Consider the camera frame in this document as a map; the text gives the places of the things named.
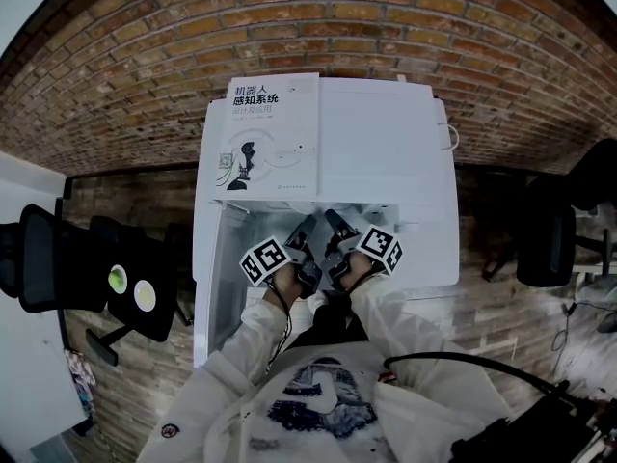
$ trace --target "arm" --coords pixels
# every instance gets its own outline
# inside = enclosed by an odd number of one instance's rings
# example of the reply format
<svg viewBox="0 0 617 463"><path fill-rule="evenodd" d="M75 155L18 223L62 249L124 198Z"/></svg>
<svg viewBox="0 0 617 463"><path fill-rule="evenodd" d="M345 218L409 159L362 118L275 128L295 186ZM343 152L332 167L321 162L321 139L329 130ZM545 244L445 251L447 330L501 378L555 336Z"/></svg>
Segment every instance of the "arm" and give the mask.
<svg viewBox="0 0 617 463"><path fill-rule="evenodd" d="M364 255L354 254L352 272L341 282L350 287L370 268ZM352 293L352 309L369 340L385 357L430 351L465 352L443 338L438 328L410 313L410 303L401 291L388 292L383 277L365 280ZM510 415L509 408L482 368L448 360L406 360L392 364L399 382L439 404L472 412L485 422Z"/></svg>
<svg viewBox="0 0 617 463"><path fill-rule="evenodd" d="M275 286L291 308L300 295L293 270L291 278L286 267L278 271ZM270 290L263 300L245 309L238 330L221 351L213 352L203 366L194 370L170 410L154 427L138 463L202 463L203 442L210 426L261 382L286 323L282 304ZM179 431L166 438L162 429L169 424Z"/></svg>

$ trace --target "white jacket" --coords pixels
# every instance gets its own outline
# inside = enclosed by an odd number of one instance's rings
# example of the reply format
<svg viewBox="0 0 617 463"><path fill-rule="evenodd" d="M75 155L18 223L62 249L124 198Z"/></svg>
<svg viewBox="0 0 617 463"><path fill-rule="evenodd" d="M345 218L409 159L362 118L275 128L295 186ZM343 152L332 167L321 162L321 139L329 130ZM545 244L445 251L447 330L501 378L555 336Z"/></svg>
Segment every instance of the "white jacket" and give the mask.
<svg viewBox="0 0 617 463"><path fill-rule="evenodd" d="M266 301L250 306L221 351L195 370L154 428L139 463L318 461L447 462L450 447L511 413L482 368L387 357L464 351L405 311L401 292L373 278L352 295L369 341L282 353L286 324Z"/></svg>

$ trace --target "book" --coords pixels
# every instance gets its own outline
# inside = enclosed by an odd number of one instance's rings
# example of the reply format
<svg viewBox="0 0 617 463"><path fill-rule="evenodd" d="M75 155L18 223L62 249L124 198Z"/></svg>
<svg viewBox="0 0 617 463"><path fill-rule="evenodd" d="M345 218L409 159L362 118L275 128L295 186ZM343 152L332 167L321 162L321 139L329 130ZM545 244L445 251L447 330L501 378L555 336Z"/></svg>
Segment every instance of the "book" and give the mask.
<svg viewBox="0 0 617 463"><path fill-rule="evenodd" d="M319 74L231 80L216 198L310 201L317 195Z"/></svg>

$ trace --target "wooden floor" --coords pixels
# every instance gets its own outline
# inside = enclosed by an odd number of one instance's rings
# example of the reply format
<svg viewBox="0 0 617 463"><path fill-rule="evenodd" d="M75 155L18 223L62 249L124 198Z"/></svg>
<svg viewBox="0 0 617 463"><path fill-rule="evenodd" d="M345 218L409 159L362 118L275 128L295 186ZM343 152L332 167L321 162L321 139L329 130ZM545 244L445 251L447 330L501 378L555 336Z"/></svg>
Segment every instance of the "wooden floor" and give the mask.
<svg viewBox="0 0 617 463"><path fill-rule="evenodd" d="M408 290L409 310L438 325L447 337L472 353L501 360L549 381L568 378L578 395L617 395L613 367L616 341L611 335L596 333L606 312L577 308L570 319L567 347L555 368L557 352L551 351L551 344L565 327L561 306L570 305L575 296L574 278L563 288L530 288L516 280L514 264L507 265L492 283L481 278L487 262L509 239L500 229L512 223L514 205L527 182L519 176L457 171L461 279L456 286ZM111 216L162 238L171 222L192 225L195 183L194 170L77 180L71 199L65 203L65 218L87 226L95 214ZM588 236L601 237L596 219L580 220L578 224ZM180 301L185 310L192 311L190 241L184 257L186 279L180 284ZM617 303L606 305L617 308ZM90 327L105 333L118 326L108 313L67 313L69 339L91 363L98 383L94 405L100 432L120 462L132 462L158 417L190 375L193 339L191 329L177 319L165 343L130 333L116 343L121 363L111 368L86 345L84 331ZM490 375L517 412L537 399L523 381ZM79 462L114 461L96 430L86 438L67 433L65 439Z"/></svg>

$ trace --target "brick wall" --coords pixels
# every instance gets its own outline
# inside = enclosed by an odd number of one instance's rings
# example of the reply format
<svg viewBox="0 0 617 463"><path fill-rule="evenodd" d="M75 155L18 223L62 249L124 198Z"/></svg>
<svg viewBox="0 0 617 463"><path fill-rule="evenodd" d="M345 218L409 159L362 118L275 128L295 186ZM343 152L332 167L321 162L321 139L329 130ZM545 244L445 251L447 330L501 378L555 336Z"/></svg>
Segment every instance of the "brick wall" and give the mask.
<svg viewBox="0 0 617 463"><path fill-rule="evenodd" d="M2 83L0 150L69 175L195 161L233 76L404 73L444 100L456 161L563 171L617 137L598 29L558 0L92 0Z"/></svg>

